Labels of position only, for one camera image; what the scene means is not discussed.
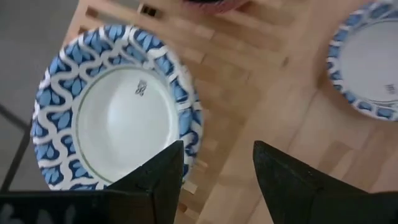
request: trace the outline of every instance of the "gray floor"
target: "gray floor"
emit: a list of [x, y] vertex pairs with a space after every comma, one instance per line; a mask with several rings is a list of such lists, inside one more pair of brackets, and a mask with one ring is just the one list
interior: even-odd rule
[[[0, 0], [0, 104], [29, 122], [45, 68], [57, 54], [78, 0]], [[0, 116], [0, 185], [23, 130]], [[10, 190], [48, 189], [27, 148]]]

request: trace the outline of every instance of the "wooden table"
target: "wooden table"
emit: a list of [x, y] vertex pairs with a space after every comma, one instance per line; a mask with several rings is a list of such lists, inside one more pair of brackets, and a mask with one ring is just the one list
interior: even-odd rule
[[193, 73], [205, 136], [176, 223], [272, 223], [251, 159], [256, 139], [361, 189], [398, 190], [397, 124], [356, 112], [325, 71], [338, 24], [367, 0], [252, 0], [217, 16], [180, 0], [141, 2], [160, 16], [80, 0], [65, 42], [106, 14], [158, 35]]

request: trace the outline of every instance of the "red object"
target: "red object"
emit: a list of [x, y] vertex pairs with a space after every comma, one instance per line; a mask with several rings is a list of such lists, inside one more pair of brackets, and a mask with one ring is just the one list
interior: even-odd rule
[[204, 12], [206, 14], [217, 14], [236, 9], [239, 6], [242, 6], [245, 2], [248, 2], [248, 0], [223, 0], [209, 3], [184, 0], [184, 6], [189, 9]]

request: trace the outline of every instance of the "blue and white paper plate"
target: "blue and white paper plate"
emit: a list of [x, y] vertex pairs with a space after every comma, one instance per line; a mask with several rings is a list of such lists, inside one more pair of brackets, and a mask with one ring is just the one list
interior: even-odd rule
[[398, 120], [398, 2], [376, 1], [350, 14], [329, 44], [336, 90], [372, 118]]
[[32, 137], [53, 190], [100, 190], [174, 141], [183, 176], [203, 132], [188, 69], [157, 37], [134, 26], [100, 27], [61, 49], [35, 97]]

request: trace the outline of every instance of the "white plate center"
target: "white plate center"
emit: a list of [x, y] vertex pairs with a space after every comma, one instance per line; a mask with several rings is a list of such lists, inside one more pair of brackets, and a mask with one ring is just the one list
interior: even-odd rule
[[155, 76], [113, 70], [82, 100], [76, 119], [80, 152], [102, 179], [119, 180], [178, 139], [174, 99]]
[[349, 89], [373, 101], [398, 100], [398, 22], [380, 22], [355, 32], [340, 55]]

